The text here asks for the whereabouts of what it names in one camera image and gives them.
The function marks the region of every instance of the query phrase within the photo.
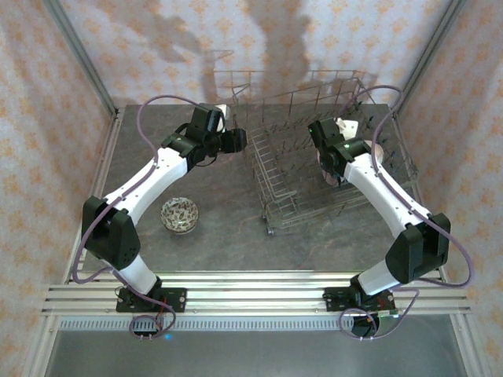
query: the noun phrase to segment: wire dish rack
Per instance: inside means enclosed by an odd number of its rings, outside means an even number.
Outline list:
[[[336,77],[331,82],[252,100],[248,84],[233,88],[234,126],[245,128],[244,150],[271,235],[330,213],[368,203],[363,194],[344,180],[327,177],[317,160],[307,126],[317,119],[335,117],[360,90],[359,77]],[[388,107],[366,96],[349,107],[343,119],[357,120],[358,133],[372,140],[375,126]],[[383,166],[404,188],[417,179],[417,169],[403,148],[395,120],[384,127],[380,145]]]

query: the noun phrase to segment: metal frame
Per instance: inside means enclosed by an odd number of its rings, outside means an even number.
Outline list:
[[[92,60],[87,55],[86,49],[82,44],[77,32],[73,28],[72,22],[68,19],[66,12],[59,0],[43,0],[46,5],[47,10],[53,17],[54,22],[60,28],[61,34],[66,39],[68,47],[75,55],[75,58],[82,66],[86,77],[89,79],[91,85],[96,90],[96,94],[100,98],[101,103],[108,111],[110,115],[115,114],[116,106],[113,104],[113,100],[105,87],[105,84],[101,81],[99,74]]]
[[[86,76],[91,81],[101,102],[111,115],[116,113],[115,105],[99,78],[95,67],[87,55],[82,42],[58,0],[44,0],[66,38],[70,49],[83,66]],[[453,0],[447,7],[439,26],[431,37],[421,58],[405,86],[406,99],[398,112],[403,111],[414,89],[439,48],[447,31],[459,13],[465,0]],[[97,167],[92,194],[100,195],[105,185],[105,178],[112,159],[123,112],[113,117],[101,163]],[[419,188],[413,186],[419,201]],[[72,257],[80,239],[80,231],[75,237]],[[107,275],[100,281],[78,286],[70,279],[71,262],[69,261],[60,285],[50,287],[42,310],[42,321],[38,334],[23,371],[24,376],[45,375],[52,353],[57,331],[65,316],[95,316],[96,318],[117,318],[114,310],[113,289],[118,286],[112,276]],[[254,273],[172,273],[160,274],[166,284],[183,284],[191,288],[191,300],[187,302],[188,312],[182,319],[217,316],[265,315],[268,317],[291,318],[309,316],[311,318],[334,317],[325,311],[321,300],[323,287],[348,285],[354,273],[320,272],[254,272]],[[436,279],[445,279],[444,269],[430,274]],[[457,337],[464,366],[469,376],[491,375],[489,364],[483,353],[482,342],[474,321],[466,294],[462,290],[433,288],[430,284],[413,282],[420,289],[420,299],[413,307],[411,315],[449,314]],[[399,309],[411,299],[407,293],[396,294]]]
[[[465,3],[466,0],[450,1],[445,13],[440,19],[439,25],[430,37],[428,44],[426,45],[423,53],[416,63],[416,66],[414,67],[409,78],[406,81],[406,84],[403,88],[404,100],[397,110],[398,114],[402,114],[402,112],[405,110],[406,105],[412,97],[414,90],[417,88],[420,79],[423,77],[428,68],[428,65],[431,63],[433,57],[439,50],[439,47],[442,45],[443,39],[446,37],[447,32],[453,26],[454,21],[457,19],[457,15],[461,11]]]

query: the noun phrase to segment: metal corner post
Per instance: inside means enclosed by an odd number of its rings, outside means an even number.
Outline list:
[[[416,63],[416,66],[412,70],[412,73],[410,74],[403,88],[405,99],[398,108],[397,113],[399,115],[401,115],[406,108],[407,103],[413,95],[413,91],[417,88],[421,78],[428,68],[428,65],[431,63],[433,57],[442,45],[443,39],[446,37],[448,31],[454,24],[454,21],[457,19],[457,15],[461,11],[465,3],[466,0],[451,0],[449,5],[447,6],[447,9],[442,15],[439,25],[437,26],[435,31],[433,31],[428,44],[424,48],[423,53],[421,54],[419,60]]]
[[[97,95],[100,98],[101,103],[110,113],[114,115],[116,113],[116,106],[113,104],[113,100],[105,87],[105,84],[101,81],[93,62],[87,55],[84,45],[80,40],[77,32],[73,28],[72,22],[68,19],[68,15],[64,11],[63,6],[59,0],[43,0],[46,5],[47,10],[56,22],[57,26],[61,29],[61,33],[66,40],[68,47],[75,55],[75,58],[79,61],[82,69],[84,70],[87,78],[91,82],[91,85],[96,90]]]

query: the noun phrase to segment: patterned wall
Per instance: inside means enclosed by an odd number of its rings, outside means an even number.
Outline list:
[[[0,375],[60,283],[109,116],[41,1],[0,12]]]
[[[229,73],[258,70],[254,96],[367,72],[401,86],[447,0],[64,0],[116,105],[176,93],[229,97]],[[233,84],[248,82],[237,75]],[[389,93],[377,94],[389,101]]]
[[[494,375],[503,370],[503,7],[468,2],[410,101],[401,124],[424,200],[445,211],[471,251],[469,290]],[[466,277],[453,248],[452,280]]]

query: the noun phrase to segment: patterned bowl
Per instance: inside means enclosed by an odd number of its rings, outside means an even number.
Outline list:
[[[163,205],[160,219],[170,232],[187,234],[196,228],[199,210],[190,199],[171,198]]]

